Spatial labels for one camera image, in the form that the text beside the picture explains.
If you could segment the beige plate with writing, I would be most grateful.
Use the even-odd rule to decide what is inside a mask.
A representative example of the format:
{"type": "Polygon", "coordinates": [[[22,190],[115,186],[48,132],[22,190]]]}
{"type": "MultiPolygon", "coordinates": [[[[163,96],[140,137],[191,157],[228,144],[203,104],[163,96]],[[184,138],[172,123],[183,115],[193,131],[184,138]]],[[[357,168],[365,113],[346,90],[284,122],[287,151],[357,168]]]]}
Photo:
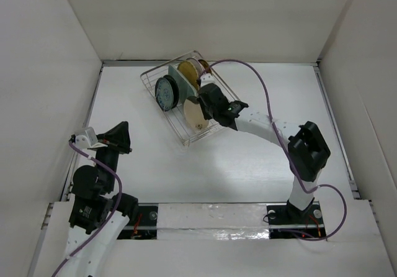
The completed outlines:
{"type": "Polygon", "coordinates": [[[197,98],[188,97],[183,104],[184,117],[189,127],[194,131],[202,131],[208,127],[208,120],[204,118],[197,98]]]}

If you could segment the white plate red pattern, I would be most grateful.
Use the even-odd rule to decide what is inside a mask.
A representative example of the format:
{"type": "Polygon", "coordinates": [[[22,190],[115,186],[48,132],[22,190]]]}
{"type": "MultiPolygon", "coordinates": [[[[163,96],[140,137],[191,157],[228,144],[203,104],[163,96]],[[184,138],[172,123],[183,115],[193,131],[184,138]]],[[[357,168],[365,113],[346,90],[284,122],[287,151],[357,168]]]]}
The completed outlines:
{"type": "Polygon", "coordinates": [[[197,70],[198,76],[201,76],[202,73],[204,72],[205,68],[203,67],[203,65],[196,59],[193,57],[189,57],[186,59],[187,61],[191,62],[191,64],[193,64],[193,66],[195,67],[195,69],[197,70]]]}

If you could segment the glossy black plate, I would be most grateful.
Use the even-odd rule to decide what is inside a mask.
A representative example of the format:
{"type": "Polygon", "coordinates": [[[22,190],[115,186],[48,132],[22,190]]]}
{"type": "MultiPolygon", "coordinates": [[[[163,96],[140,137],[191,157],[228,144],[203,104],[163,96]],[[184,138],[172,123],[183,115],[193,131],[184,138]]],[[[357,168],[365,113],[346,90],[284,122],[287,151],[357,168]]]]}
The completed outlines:
{"type": "Polygon", "coordinates": [[[171,85],[172,93],[173,93],[173,102],[172,102],[172,109],[178,105],[179,102],[179,87],[177,85],[176,80],[171,75],[165,75],[165,78],[168,80],[169,84],[171,85]]]}

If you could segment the yellow patterned plate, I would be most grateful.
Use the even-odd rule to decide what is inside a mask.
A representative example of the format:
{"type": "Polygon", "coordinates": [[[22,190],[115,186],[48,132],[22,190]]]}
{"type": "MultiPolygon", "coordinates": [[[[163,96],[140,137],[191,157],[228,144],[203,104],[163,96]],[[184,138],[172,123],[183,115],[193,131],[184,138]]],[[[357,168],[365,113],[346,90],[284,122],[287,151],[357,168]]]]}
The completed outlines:
{"type": "Polygon", "coordinates": [[[209,64],[207,61],[205,61],[204,59],[199,59],[198,62],[202,65],[204,70],[209,70],[209,64]]]}

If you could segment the woven bamboo round plate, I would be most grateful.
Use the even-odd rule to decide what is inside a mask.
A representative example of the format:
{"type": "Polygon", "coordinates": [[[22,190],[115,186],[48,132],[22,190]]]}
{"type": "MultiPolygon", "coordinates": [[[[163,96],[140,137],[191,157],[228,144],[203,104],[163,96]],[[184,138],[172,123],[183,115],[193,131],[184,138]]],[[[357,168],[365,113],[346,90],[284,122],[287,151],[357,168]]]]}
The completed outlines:
{"type": "Polygon", "coordinates": [[[179,63],[177,66],[179,72],[181,72],[185,78],[189,81],[189,83],[196,89],[199,90],[199,84],[197,82],[199,78],[199,74],[197,72],[194,64],[188,60],[184,60],[179,63]]]}

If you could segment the blue and white plate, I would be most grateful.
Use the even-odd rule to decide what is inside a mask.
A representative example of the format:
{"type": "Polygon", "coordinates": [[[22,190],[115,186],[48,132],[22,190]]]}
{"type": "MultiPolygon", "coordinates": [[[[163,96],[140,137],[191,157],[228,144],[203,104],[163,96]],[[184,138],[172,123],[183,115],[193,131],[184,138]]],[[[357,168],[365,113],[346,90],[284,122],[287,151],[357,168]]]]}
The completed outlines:
{"type": "Polygon", "coordinates": [[[166,112],[174,107],[175,94],[168,78],[162,77],[157,80],[155,98],[162,111],[166,112]]]}

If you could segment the light green rectangular dish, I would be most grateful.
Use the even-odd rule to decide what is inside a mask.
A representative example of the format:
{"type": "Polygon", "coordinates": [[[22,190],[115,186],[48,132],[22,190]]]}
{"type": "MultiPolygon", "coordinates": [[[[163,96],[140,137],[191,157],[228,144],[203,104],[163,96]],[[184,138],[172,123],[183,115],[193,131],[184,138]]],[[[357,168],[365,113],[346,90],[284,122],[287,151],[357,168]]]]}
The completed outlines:
{"type": "Polygon", "coordinates": [[[177,83],[179,102],[181,104],[183,104],[189,97],[197,97],[197,90],[175,66],[168,66],[168,75],[170,75],[177,83]]]}

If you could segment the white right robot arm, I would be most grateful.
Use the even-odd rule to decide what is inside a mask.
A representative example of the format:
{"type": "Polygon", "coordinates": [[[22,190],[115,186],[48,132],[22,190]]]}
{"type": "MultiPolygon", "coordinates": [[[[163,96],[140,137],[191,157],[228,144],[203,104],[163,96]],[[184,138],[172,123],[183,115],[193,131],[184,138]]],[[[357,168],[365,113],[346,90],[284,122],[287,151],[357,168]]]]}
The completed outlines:
{"type": "Polygon", "coordinates": [[[314,201],[319,173],[331,155],[318,126],[311,121],[297,125],[271,119],[245,102],[229,101],[213,83],[198,91],[198,102],[204,116],[221,126],[258,136],[284,150],[294,175],[285,212],[294,223],[306,219],[314,201]]]}

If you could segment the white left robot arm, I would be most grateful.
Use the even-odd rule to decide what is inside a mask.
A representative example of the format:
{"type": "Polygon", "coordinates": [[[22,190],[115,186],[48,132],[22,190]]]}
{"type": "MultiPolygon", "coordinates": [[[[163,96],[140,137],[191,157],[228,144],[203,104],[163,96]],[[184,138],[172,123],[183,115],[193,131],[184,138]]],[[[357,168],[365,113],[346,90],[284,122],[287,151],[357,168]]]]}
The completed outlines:
{"type": "Polygon", "coordinates": [[[120,155],[132,151],[128,128],[127,121],[103,134],[85,127],[69,139],[69,147],[92,164],[74,172],[68,239],[54,276],[99,276],[120,232],[138,219],[138,199],[123,193],[117,174],[120,155]]]}

